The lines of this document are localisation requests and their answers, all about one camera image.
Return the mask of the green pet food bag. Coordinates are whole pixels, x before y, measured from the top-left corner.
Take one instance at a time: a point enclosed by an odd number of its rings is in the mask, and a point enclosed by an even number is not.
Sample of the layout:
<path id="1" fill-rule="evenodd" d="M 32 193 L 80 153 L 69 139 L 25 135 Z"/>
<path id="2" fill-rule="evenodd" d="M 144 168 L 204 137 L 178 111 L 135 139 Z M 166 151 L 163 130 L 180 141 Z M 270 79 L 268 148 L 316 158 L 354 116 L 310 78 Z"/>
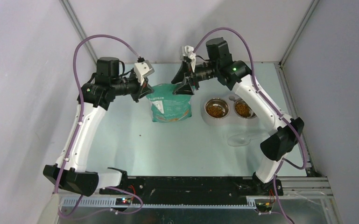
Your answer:
<path id="1" fill-rule="evenodd" d="M 154 92 L 146 96 L 151 103 L 153 122 L 177 122 L 192 116 L 191 95 L 174 95 L 175 88 L 174 84 L 155 85 Z"/>

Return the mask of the clear plastic scoop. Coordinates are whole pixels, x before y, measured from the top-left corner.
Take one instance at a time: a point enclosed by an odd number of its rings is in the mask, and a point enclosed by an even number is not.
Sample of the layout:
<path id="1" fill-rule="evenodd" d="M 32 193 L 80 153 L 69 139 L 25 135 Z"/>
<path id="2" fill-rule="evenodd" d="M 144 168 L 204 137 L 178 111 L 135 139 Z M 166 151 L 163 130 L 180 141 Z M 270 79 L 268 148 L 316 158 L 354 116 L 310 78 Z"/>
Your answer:
<path id="1" fill-rule="evenodd" d="M 253 138 L 254 138 L 253 134 L 240 133 L 240 134 L 229 137 L 227 140 L 227 144 L 231 147 L 247 146 L 251 143 Z"/>

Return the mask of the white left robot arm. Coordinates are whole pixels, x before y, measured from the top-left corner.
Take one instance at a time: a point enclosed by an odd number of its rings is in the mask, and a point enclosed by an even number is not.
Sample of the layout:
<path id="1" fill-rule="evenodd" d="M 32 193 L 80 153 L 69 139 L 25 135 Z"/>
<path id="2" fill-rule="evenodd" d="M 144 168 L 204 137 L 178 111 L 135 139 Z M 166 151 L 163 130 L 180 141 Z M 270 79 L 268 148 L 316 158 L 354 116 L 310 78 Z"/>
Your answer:
<path id="1" fill-rule="evenodd" d="M 83 196 L 91 196 L 96 190 L 111 187 L 117 194 L 128 191 L 129 182 L 123 178 L 126 171 L 107 168 L 105 171 L 88 171 L 87 161 L 97 128 L 109 105 L 117 96 L 129 95 L 134 102 L 153 92 L 148 76 L 153 74 L 152 64 L 138 58 L 129 76 L 120 74 L 115 57 L 97 60 L 96 72 L 81 87 L 77 112 L 70 136 L 64 149 L 53 165 L 45 165 L 43 175 L 55 187 Z"/>

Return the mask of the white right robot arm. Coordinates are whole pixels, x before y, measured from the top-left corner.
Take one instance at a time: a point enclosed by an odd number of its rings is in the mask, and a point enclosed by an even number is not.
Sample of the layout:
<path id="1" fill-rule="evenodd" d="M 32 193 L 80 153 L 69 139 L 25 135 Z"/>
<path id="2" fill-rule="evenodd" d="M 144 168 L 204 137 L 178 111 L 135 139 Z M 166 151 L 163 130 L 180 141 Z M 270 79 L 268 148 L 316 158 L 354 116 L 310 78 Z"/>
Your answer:
<path id="1" fill-rule="evenodd" d="M 276 174 L 296 144 L 300 143 L 304 122 L 284 113 L 265 93 L 253 74 L 253 67 L 244 61 L 234 61 L 228 43 L 222 37 L 206 42 L 208 60 L 196 64 L 196 50 L 182 47 L 182 65 L 171 81 L 177 87 L 174 95 L 193 95 L 199 82 L 216 78 L 223 86 L 239 96 L 252 109 L 268 131 L 269 137 L 261 142 L 263 157 L 253 173 L 250 184 L 239 184 L 239 189 L 249 189 L 258 195 L 267 195 L 278 186 Z"/>

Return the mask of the steel bowl near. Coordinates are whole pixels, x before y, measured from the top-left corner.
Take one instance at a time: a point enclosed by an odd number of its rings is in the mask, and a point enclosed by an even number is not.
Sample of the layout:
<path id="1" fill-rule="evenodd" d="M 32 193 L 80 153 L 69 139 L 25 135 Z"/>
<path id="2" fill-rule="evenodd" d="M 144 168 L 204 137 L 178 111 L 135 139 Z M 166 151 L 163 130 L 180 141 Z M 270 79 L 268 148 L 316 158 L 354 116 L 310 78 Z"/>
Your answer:
<path id="1" fill-rule="evenodd" d="M 229 104 L 222 98 L 209 99 L 204 105 L 205 113 L 213 119 L 223 119 L 229 115 Z"/>

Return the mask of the steel bowl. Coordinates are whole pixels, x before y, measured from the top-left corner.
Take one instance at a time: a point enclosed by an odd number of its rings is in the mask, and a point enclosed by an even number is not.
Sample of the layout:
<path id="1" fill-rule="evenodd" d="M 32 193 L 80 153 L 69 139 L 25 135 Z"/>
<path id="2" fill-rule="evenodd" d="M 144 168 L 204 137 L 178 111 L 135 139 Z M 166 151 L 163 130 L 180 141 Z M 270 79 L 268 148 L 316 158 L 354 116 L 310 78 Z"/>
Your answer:
<path id="1" fill-rule="evenodd" d="M 255 112 L 249 107 L 249 105 L 241 98 L 238 98 L 234 101 L 234 111 L 235 113 L 244 119 L 253 119 L 256 118 L 257 115 Z"/>
<path id="2" fill-rule="evenodd" d="M 229 115 L 229 104 L 222 98 L 209 99 L 204 105 L 205 113 L 213 119 L 223 119 Z"/>

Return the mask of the brown kibble in near bowl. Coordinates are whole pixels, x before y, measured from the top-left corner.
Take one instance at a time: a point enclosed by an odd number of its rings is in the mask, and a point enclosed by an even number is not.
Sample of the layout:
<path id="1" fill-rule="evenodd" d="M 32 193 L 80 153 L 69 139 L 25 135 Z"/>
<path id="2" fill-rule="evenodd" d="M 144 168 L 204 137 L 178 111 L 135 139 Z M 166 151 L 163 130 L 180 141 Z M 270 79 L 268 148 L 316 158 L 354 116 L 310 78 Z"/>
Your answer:
<path id="1" fill-rule="evenodd" d="M 226 115 L 225 109 L 217 105 L 208 106 L 206 112 L 211 117 L 217 119 L 223 118 Z"/>

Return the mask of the brown kibble in bowl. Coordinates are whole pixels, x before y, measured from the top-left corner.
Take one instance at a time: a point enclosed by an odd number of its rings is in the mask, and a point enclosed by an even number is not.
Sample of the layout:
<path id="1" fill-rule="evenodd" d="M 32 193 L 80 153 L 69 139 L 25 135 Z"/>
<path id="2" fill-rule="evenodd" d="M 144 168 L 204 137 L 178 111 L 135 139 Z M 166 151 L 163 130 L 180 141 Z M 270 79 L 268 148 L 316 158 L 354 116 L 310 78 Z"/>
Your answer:
<path id="1" fill-rule="evenodd" d="M 223 118 L 226 115 L 225 109 L 217 105 L 208 106 L 206 112 L 211 117 L 217 119 Z"/>
<path id="2" fill-rule="evenodd" d="M 251 109 L 247 104 L 237 104 L 235 105 L 235 111 L 236 113 L 243 117 L 243 118 L 249 118 L 251 117 Z"/>

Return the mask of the white double bowl stand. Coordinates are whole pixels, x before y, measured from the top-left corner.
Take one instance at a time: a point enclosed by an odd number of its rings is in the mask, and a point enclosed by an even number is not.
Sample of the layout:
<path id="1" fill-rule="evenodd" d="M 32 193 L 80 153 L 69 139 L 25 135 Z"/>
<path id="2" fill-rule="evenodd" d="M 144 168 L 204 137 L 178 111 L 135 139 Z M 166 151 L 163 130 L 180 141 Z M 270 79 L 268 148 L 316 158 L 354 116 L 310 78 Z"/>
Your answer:
<path id="1" fill-rule="evenodd" d="M 201 117 L 210 126 L 255 126 L 259 118 L 239 96 L 228 94 L 207 98 L 201 103 Z"/>

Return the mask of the brown kibble in far bowl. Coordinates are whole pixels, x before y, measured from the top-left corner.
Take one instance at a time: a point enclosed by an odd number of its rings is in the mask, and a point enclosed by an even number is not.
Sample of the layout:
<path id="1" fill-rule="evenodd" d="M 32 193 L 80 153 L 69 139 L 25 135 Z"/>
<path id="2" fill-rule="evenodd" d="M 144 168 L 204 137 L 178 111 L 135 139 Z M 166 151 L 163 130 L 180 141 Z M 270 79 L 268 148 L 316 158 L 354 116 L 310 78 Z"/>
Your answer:
<path id="1" fill-rule="evenodd" d="M 237 104 L 235 105 L 235 111 L 236 113 L 243 117 L 243 118 L 249 118 L 251 117 L 251 109 L 247 104 Z"/>

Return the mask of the steel bowl far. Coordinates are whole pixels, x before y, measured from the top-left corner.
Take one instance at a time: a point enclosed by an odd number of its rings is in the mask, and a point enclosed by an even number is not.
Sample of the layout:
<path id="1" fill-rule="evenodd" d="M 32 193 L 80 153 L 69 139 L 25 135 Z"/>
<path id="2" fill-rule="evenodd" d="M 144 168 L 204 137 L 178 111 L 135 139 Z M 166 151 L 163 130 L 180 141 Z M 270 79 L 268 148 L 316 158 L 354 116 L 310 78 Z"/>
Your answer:
<path id="1" fill-rule="evenodd" d="M 255 112 L 249 107 L 249 105 L 241 98 L 238 98 L 234 101 L 234 111 L 235 113 L 244 119 L 253 119 L 256 118 L 257 115 Z"/>

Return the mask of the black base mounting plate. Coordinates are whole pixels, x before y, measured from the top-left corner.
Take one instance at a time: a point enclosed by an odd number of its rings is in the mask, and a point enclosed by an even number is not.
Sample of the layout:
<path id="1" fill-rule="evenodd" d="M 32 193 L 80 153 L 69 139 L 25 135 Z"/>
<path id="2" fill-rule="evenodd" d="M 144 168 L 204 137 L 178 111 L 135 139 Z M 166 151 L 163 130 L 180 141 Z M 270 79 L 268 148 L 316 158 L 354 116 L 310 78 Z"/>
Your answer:
<path id="1" fill-rule="evenodd" d="M 283 195 L 280 180 L 241 176 L 130 176 L 118 188 L 153 204 L 240 205 L 248 196 Z"/>

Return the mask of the aluminium frame rail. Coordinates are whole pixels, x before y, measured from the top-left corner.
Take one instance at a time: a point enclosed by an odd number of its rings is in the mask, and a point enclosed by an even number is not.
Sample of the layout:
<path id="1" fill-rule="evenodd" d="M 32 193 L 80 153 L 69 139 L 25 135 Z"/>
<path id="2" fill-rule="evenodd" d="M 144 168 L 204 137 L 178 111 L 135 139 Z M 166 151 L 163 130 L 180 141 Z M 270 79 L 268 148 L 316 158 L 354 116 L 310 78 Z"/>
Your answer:
<path id="1" fill-rule="evenodd" d="M 62 5 L 62 8 L 63 8 L 65 14 L 67 15 L 69 21 L 71 22 L 71 24 L 72 24 L 76 34 L 80 38 L 80 40 L 82 41 L 83 39 L 87 38 L 88 36 L 81 24 L 80 19 L 78 18 L 77 14 L 75 12 L 75 9 L 73 8 L 70 0 L 59 0 L 59 2 Z M 87 51 L 91 60 L 96 65 L 98 57 L 94 50 L 94 47 L 91 45 L 90 42 L 86 42 L 85 44 L 83 44 L 83 47 Z"/>

